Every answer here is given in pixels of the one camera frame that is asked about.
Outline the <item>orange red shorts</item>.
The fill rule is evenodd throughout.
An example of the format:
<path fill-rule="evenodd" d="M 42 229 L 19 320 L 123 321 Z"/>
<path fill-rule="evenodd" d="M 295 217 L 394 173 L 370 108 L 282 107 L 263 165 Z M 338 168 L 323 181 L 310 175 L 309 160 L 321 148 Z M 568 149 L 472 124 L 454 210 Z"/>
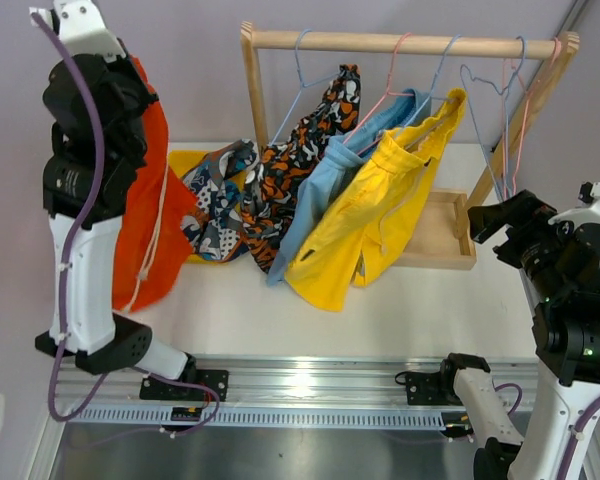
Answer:
<path fill-rule="evenodd" d="M 113 267 L 113 308 L 135 312 L 172 289 L 191 245 L 181 221 L 196 208 L 196 196 L 168 163 L 168 123 L 159 101 L 142 115 L 146 165 L 127 194 Z"/>

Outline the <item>blue patterned print shorts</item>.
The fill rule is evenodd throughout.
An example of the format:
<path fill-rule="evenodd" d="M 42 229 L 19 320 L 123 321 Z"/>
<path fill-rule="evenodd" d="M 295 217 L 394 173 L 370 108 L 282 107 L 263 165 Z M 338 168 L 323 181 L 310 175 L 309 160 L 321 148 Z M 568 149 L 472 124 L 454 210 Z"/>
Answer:
<path fill-rule="evenodd" d="M 239 139 L 209 152 L 187 152 L 181 181 L 196 197 L 181 221 L 193 254 L 212 263 L 230 262 L 248 251 L 239 212 L 245 178 L 257 160 L 255 145 Z"/>

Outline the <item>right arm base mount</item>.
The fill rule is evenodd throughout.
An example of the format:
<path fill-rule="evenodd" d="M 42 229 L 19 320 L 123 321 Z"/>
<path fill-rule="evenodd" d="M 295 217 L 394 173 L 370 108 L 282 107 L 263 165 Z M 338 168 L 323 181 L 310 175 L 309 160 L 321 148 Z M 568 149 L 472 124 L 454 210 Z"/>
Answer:
<path fill-rule="evenodd" d="M 394 382 L 405 390 L 410 406 L 460 406 L 454 387 L 454 371 L 417 372 L 402 371 Z"/>

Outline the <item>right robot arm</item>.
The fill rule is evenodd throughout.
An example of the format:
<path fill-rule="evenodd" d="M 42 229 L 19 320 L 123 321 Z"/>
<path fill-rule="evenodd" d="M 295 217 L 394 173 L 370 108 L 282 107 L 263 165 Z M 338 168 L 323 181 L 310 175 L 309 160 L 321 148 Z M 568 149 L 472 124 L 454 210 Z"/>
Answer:
<path fill-rule="evenodd" d="M 558 212 L 525 190 L 468 211 L 475 242 L 505 232 L 494 254 L 521 271 L 538 296 L 538 383 L 525 432 L 513 426 L 485 359 L 452 353 L 441 363 L 436 389 L 466 409 L 477 479 L 580 475 L 600 415 L 600 182 L 584 183 L 579 200 Z"/>

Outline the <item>yellow shorts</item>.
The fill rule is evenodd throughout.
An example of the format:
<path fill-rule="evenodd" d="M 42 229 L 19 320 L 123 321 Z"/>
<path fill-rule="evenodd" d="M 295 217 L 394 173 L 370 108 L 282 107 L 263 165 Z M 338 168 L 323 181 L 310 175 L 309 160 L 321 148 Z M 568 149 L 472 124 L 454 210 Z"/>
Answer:
<path fill-rule="evenodd" d="M 331 203 L 284 273 L 314 307 L 339 311 L 350 287 L 375 282 L 404 252 L 444 150 L 462 122 L 467 93 L 453 88 L 420 124 L 385 131 Z"/>

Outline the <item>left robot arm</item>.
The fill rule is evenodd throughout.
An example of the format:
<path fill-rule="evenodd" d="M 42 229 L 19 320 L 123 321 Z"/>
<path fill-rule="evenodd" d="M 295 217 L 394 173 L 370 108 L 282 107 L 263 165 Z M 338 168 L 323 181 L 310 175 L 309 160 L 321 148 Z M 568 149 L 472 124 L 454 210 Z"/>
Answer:
<path fill-rule="evenodd" d="M 43 206 L 56 261 L 53 323 L 38 350 L 94 375 L 138 368 L 177 400 L 196 390 L 194 358 L 132 313 L 163 299 L 190 253 L 181 221 L 196 196 L 168 164 L 168 125 L 134 57 L 75 55 L 50 72 L 52 155 Z"/>

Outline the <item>light blue shorts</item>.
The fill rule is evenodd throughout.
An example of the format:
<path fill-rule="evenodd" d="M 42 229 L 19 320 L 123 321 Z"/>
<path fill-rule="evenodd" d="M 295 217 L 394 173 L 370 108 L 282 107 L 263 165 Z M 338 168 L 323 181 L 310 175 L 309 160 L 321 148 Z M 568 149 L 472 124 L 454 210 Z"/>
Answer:
<path fill-rule="evenodd" d="M 267 274 L 267 285 L 283 281 L 287 267 L 311 231 L 370 158 L 375 141 L 387 130 L 416 126 L 430 114 L 428 95 L 406 89 L 389 108 L 372 114 L 353 131 L 329 139 L 322 159 L 299 187 L 294 217 Z"/>

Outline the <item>pink wire hanger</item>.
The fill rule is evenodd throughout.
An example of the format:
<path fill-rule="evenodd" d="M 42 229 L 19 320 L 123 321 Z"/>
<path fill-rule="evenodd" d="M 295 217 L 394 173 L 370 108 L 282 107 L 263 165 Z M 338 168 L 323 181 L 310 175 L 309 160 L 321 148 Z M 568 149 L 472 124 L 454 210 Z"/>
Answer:
<path fill-rule="evenodd" d="M 512 119 L 504 124 L 504 137 L 501 141 L 503 199 L 509 199 L 517 193 L 517 175 L 520 170 L 525 136 L 561 78 L 561 62 L 565 52 L 563 42 L 555 37 L 552 54 L 542 62 L 534 78 L 528 85 L 525 85 L 522 80 L 519 81 L 524 87 L 523 98 Z"/>
<path fill-rule="evenodd" d="M 391 59 L 390 59 L 390 65 L 389 65 L 389 69 L 387 72 L 387 77 L 386 77 L 386 85 L 385 85 L 385 89 L 383 94 L 381 95 L 381 97 L 378 99 L 378 101 L 372 106 L 372 108 L 367 112 L 367 114 L 358 122 L 357 126 L 348 134 L 348 136 L 343 140 L 343 144 L 346 145 L 347 143 L 350 142 L 350 140 L 357 134 L 357 132 L 366 125 L 366 123 L 368 122 L 368 120 L 375 114 L 376 110 L 382 105 L 382 103 L 388 98 L 388 97 L 403 97 L 404 93 L 399 91 L 399 92 L 395 92 L 392 90 L 392 80 L 393 80 L 393 75 L 394 75 L 394 69 L 395 69 L 395 62 L 396 62 L 396 58 L 399 54 L 400 48 L 402 46 L 402 44 L 413 35 L 412 32 L 406 32 L 404 33 L 399 40 L 396 42 L 394 49 L 392 51 L 392 55 L 391 55 Z"/>

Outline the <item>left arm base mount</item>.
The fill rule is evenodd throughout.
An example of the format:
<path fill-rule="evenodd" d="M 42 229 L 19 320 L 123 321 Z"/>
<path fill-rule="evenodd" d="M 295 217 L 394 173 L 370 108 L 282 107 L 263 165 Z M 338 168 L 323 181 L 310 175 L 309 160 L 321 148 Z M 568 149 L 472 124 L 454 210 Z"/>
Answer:
<path fill-rule="evenodd" d="M 194 383 L 208 387 L 219 397 L 221 402 L 224 402 L 229 386 L 229 376 L 228 370 L 199 369 Z M 155 401 L 202 402 L 212 400 L 213 396 L 199 389 L 172 385 L 149 376 L 141 383 L 139 398 Z"/>

